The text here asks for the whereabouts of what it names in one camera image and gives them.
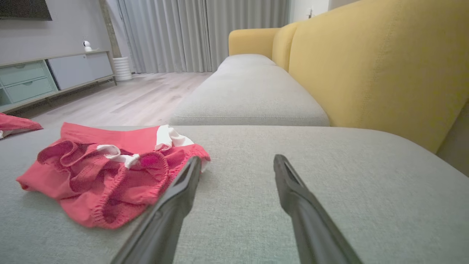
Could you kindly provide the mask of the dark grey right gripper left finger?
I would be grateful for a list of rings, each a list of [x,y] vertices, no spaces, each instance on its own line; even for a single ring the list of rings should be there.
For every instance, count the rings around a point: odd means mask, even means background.
[[[173,262],[183,220],[193,207],[202,163],[200,157],[191,157],[186,162],[112,259],[112,264]]]

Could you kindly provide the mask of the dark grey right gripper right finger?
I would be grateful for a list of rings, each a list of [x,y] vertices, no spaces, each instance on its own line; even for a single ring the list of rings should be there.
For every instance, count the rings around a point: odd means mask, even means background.
[[[319,200],[310,192],[288,159],[277,154],[273,168],[280,205],[291,217],[302,264],[360,264]]]

